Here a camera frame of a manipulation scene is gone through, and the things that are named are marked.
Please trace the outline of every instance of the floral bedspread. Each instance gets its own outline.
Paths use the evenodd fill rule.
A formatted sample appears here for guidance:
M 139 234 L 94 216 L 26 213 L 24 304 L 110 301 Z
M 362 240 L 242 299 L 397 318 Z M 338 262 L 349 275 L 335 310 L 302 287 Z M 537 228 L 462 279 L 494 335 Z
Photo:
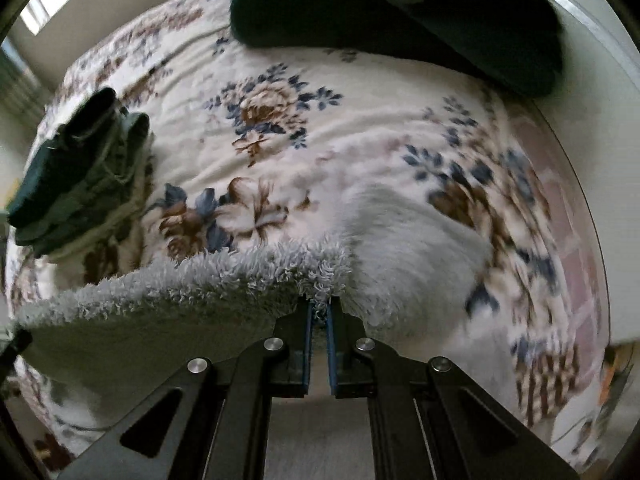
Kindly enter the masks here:
M 32 149 L 88 95 L 116 89 L 156 135 L 147 207 L 66 260 L 8 247 L 7 296 L 25 301 L 148 264 L 224 247 L 305 237 L 330 205 L 381 182 L 491 241 L 470 317 L 508 319 L 522 418 L 533 426 L 571 396 L 578 355 L 542 186 L 500 96 L 441 67 L 346 50 L 249 50 L 231 35 L 229 0 L 171 0 L 78 59 Z M 48 425 L 51 388 L 20 364 Z

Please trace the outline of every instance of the brown flower pattern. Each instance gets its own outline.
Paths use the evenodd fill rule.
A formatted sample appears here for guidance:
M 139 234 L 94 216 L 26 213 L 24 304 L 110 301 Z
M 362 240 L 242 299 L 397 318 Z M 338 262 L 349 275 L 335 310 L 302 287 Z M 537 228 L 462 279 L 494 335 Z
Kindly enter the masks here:
M 178 202 L 162 214 L 160 232 L 168 240 L 169 256 L 182 261 L 202 252 L 205 240 L 201 232 L 204 220 L 195 209 L 187 208 L 184 202 Z
M 281 229 L 289 215 L 286 206 L 270 203 L 272 190 L 264 180 L 236 177 L 228 188 L 230 203 L 214 213 L 218 226 L 234 238 L 267 242 L 269 231 Z
M 14 277 L 14 282 L 10 284 L 10 307 L 13 316 L 20 310 L 20 307 L 23 304 L 31 303 L 31 301 L 37 301 L 42 298 L 38 287 L 35 257 L 33 256 L 33 252 L 29 250 L 27 251 L 28 252 L 22 260 L 17 274 Z
M 98 242 L 82 261 L 84 282 L 97 285 L 118 273 L 118 246 L 112 240 Z
M 326 87 L 303 91 L 309 83 L 302 81 L 300 74 L 289 75 L 287 70 L 287 65 L 279 63 L 258 76 L 229 82 L 219 95 L 204 103 L 212 120 L 219 121 L 216 115 L 220 108 L 226 110 L 225 118 L 233 121 L 240 136 L 233 146 L 238 155 L 248 155 L 249 168 L 284 149 L 282 142 L 276 142 L 277 135 L 287 136 L 296 150 L 306 148 L 305 113 L 314 104 L 320 112 L 339 106 L 343 98 Z
M 429 203 L 443 215 L 460 222 L 489 240 L 494 248 L 492 266 L 502 266 L 500 258 L 513 240 L 504 219 L 489 204 L 487 193 L 481 186 L 464 186 L 449 180 L 442 192 L 433 193 Z
M 64 81 L 50 106 L 62 106 L 71 97 L 90 94 L 113 76 L 126 61 L 130 67 L 143 66 L 161 46 L 163 35 L 181 30 L 204 15 L 202 7 L 162 10 L 125 25 L 82 55 L 66 72 Z M 154 94 L 155 83 L 170 72 L 163 70 L 166 60 L 155 64 L 137 83 L 124 91 L 125 106 L 144 104 Z

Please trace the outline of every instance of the dark green cloth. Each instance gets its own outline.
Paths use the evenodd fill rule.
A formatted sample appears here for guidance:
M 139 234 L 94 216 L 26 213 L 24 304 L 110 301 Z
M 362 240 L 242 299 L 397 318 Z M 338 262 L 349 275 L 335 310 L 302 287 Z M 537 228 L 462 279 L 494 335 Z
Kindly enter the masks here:
M 235 37 L 254 47 L 316 46 L 417 59 L 551 92 L 560 26 L 546 0 L 232 0 Z
M 131 200 L 148 135 L 148 115 L 129 113 L 112 89 L 90 97 L 36 152 L 8 209 L 15 243 L 39 258 L 102 225 Z
M 44 216 L 60 194 L 80 182 L 94 164 L 120 103 L 111 88 L 92 94 L 33 156 L 7 206 L 9 224 L 24 227 Z

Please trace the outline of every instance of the blue flower pattern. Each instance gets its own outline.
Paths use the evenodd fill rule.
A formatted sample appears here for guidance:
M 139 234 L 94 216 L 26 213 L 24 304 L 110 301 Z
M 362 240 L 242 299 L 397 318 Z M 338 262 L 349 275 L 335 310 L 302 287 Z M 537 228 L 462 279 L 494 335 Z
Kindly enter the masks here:
M 229 43 L 229 36 L 221 36 L 213 44 L 213 55 L 217 56 L 225 51 L 225 45 Z
M 132 66 L 145 66 L 151 59 L 153 54 L 161 45 L 160 29 L 153 30 L 149 35 L 142 36 L 138 40 L 138 44 L 132 49 Z
M 223 49 L 226 41 L 225 38 L 220 38 L 216 42 L 218 52 Z M 263 142 L 264 136 L 288 135 L 294 149 L 304 149 L 308 143 L 308 119 L 303 114 L 311 111 L 312 105 L 320 112 L 339 106 L 343 95 L 325 86 L 308 91 L 309 82 L 302 80 L 300 74 L 287 75 L 288 70 L 286 64 L 278 63 L 255 77 L 241 82 L 231 81 L 219 94 L 204 101 L 202 107 L 211 114 L 217 114 L 222 109 L 225 119 L 231 121 L 236 135 L 254 146 L 250 152 L 252 156 L 257 156 L 260 152 L 260 146 L 256 144 L 258 140 L 254 142 L 254 137 L 258 139 L 257 136 Z M 279 100 L 280 108 L 276 109 L 273 104 L 253 105 L 255 113 L 251 116 L 246 110 L 245 101 L 257 98 L 256 92 L 274 96 Z
M 442 128 L 442 137 L 458 162 L 455 160 L 447 162 L 446 157 L 451 155 L 443 155 L 443 153 L 413 144 L 406 144 L 405 151 L 401 154 L 407 168 L 414 172 L 415 181 L 430 183 L 428 184 L 430 191 L 426 193 L 429 202 L 436 197 L 445 196 L 447 189 L 452 185 L 459 185 L 471 192 L 477 186 L 489 189 L 495 181 L 495 171 L 491 167 L 495 166 L 493 162 L 480 155 L 470 158 L 473 151 L 468 148 L 467 143 L 478 138 L 476 135 L 478 122 L 455 96 L 444 97 L 443 101 L 443 113 L 436 113 L 433 108 L 428 107 L 423 110 L 422 117 Z M 511 148 L 507 149 L 500 154 L 495 167 L 501 167 L 509 172 L 516 183 L 517 192 L 528 207 L 536 205 L 536 196 L 528 177 L 532 170 L 529 160 L 523 153 Z M 551 257 L 546 254 L 535 254 L 533 250 L 518 248 L 513 245 L 513 242 L 510 243 L 512 244 L 510 250 L 515 251 L 526 265 L 529 278 L 542 278 L 547 283 L 551 295 L 559 294 L 558 274 Z M 479 283 L 468 298 L 465 309 L 468 315 L 473 317 L 482 312 L 498 312 L 500 303 L 484 283 Z M 514 352 L 519 355 L 523 350 L 521 347 L 518 348 L 517 352 Z
M 518 341 L 511 345 L 511 355 L 517 357 L 519 363 L 530 367 L 537 356 L 542 354 L 546 345 L 542 341 L 531 341 L 521 336 Z
M 204 234 L 206 240 L 206 247 L 204 248 L 207 251 L 215 253 L 223 248 L 230 248 L 233 238 L 217 226 L 216 219 L 214 218 L 215 210 L 219 206 L 229 203 L 230 196 L 224 194 L 219 199 L 216 199 L 216 191 L 213 188 L 207 187 L 196 198 L 194 208 L 187 208 L 186 202 L 187 193 L 180 186 L 173 186 L 167 183 L 164 184 L 164 197 L 153 202 L 144 214 L 155 208 L 160 208 L 163 211 L 163 216 L 180 217 L 191 212 L 199 218 L 200 223 L 197 225 L 201 225 L 200 231 Z M 190 232 L 189 230 L 183 230 L 181 233 L 181 235 L 190 237 L 196 234 L 197 233 Z

